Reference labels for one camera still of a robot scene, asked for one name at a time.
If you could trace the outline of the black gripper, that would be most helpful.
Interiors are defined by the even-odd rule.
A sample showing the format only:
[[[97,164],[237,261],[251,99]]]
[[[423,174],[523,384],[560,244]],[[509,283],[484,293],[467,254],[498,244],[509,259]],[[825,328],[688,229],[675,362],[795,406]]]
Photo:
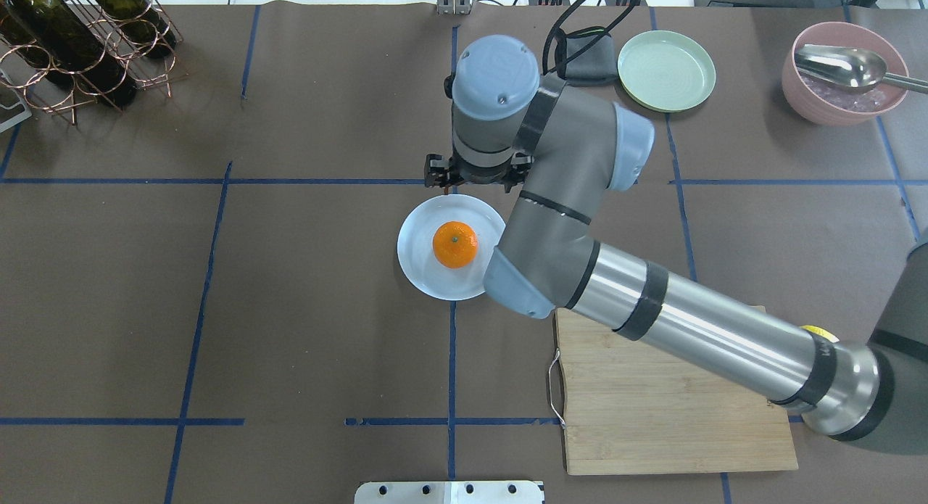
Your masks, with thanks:
[[[498,165],[484,167],[465,160],[458,153],[450,158],[440,154],[427,154],[424,164],[426,187],[449,188],[472,183],[477,186],[503,186],[506,193],[520,186],[528,177],[534,158],[516,153]]]

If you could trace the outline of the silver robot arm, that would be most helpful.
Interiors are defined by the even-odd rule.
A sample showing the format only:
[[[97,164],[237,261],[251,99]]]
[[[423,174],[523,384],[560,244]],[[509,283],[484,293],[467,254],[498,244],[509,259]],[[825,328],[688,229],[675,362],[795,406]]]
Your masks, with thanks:
[[[629,189],[653,122],[543,75],[520,39],[478,38],[445,81],[453,156],[428,156],[427,186],[519,184],[485,269],[485,292],[510,311],[554,309],[602,323],[800,414],[853,447],[923,455],[926,438],[926,236],[866,343],[829,342],[594,239],[607,190]]]

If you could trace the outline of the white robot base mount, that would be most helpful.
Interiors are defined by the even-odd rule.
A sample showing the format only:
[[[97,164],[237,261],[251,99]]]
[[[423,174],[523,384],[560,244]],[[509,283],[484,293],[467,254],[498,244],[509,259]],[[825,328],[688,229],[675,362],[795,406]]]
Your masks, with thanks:
[[[544,503],[544,484],[531,480],[370,482],[355,503]]]

